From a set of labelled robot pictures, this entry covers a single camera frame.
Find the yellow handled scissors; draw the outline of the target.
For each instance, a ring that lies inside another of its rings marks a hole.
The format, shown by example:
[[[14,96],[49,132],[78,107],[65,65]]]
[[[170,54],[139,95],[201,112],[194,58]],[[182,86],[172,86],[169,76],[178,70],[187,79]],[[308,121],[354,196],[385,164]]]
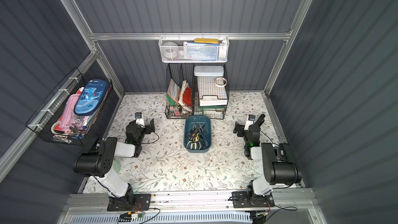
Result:
[[[187,143],[187,148],[189,150],[199,150],[202,148],[202,145],[200,143],[200,139],[198,137],[197,133],[188,133],[188,143]]]

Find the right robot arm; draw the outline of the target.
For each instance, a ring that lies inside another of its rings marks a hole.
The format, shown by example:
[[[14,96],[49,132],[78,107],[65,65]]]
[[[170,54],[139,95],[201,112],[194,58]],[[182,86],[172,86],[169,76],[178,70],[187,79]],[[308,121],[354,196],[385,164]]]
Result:
[[[262,162],[262,175],[252,180],[246,188],[248,201],[265,197],[274,189],[289,188],[302,180],[302,172],[289,144],[260,141],[264,118],[264,114],[259,118],[249,115],[245,124],[236,122],[233,130],[234,134],[244,139],[245,157]]]

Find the teal plastic storage box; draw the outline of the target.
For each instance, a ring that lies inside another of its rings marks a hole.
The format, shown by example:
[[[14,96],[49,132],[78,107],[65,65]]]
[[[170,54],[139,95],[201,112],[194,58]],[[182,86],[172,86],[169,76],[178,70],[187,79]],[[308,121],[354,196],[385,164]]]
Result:
[[[200,139],[202,148],[199,150],[189,150],[187,148],[188,133],[197,133]],[[185,120],[184,126],[184,140],[183,146],[190,153],[206,153],[209,151],[212,145],[211,136],[211,121],[210,118],[204,115],[190,116]]]

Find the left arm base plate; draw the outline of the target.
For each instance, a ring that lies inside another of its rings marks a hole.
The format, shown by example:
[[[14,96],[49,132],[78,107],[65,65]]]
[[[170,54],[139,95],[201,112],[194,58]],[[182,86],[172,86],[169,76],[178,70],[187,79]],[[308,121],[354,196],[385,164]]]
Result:
[[[109,197],[108,212],[135,212],[149,210],[151,194],[127,195],[122,198]]]

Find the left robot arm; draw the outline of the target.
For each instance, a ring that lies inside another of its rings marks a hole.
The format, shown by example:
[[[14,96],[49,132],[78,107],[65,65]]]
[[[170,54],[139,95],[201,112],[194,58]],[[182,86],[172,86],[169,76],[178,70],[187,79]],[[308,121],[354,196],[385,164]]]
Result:
[[[139,212],[149,210],[151,195],[135,195],[130,183],[124,181],[115,163],[115,157],[137,158],[142,152],[145,135],[155,132],[154,119],[145,124],[142,113],[135,113],[135,119],[126,127],[126,140],[98,138],[92,146],[77,159],[74,172],[94,179],[108,191],[107,211]]]

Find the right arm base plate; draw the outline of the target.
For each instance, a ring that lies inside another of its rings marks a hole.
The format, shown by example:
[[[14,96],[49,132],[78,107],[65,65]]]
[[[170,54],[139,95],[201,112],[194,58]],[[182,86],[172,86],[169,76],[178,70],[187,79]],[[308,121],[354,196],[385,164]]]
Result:
[[[248,196],[246,191],[234,191],[229,198],[232,201],[234,208],[266,208],[274,207],[274,202],[271,200],[271,195],[268,196]]]

